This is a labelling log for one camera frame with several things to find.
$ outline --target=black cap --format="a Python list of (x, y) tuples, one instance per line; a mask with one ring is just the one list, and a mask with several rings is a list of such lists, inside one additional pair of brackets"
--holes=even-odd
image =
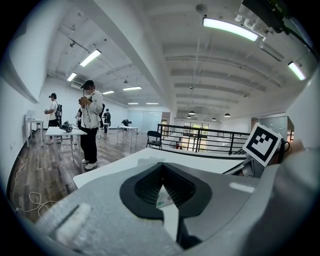
[(92, 80), (88, 80), (88, 81), (86, 81), (83, 85), (81, 85), (81, 89), (83, 89), (84, 87), (86, 87), (86, 86), (94, 86), (95, 84), (94, 84), (94, 81), (92, 81)]

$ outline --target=staircase railing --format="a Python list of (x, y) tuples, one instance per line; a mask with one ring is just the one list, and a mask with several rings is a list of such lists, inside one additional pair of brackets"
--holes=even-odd
[(249, 133), (204, 129), (190, 126), (158, 124), (162, 145), (193, 152), (243, 154), (242, 147)]

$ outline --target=white hoodie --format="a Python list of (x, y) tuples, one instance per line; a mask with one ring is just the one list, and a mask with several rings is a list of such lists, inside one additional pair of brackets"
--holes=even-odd
[(101, 121), (99, 114), (103, 108), (102, 94), (100, 91), (95, 90), (90, 93), (87, 98), (92, 101), (90, 106), (85, 105), (84, 108), (81, 108), (81, 127), (88, 129), (98, 128)]

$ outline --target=sticker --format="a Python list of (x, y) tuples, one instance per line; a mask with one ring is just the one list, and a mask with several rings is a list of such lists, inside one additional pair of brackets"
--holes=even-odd
[(242, 149), (264, 167), (273, 157), (282, 136), (266, 126), (256, 123)]

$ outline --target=black chair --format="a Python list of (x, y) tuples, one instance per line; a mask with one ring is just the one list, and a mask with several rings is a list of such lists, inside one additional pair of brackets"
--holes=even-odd
[[(146, 146), (145, 146), (146, 148), (148, 147), (148, 145), (149, 145), (149, 148), (151, 148), (150, 145), (153, 145), (153, 146), (159, 147), (159, 149), (161, 147), (161, 149), (162, 149), (161, 134), (159, 132), (150, 130), (147, 132), (147, 136), (148, 136), (148, 141), (146, 142)], [(150, 141), (149, 136), (155, 137), (155, 140)]]

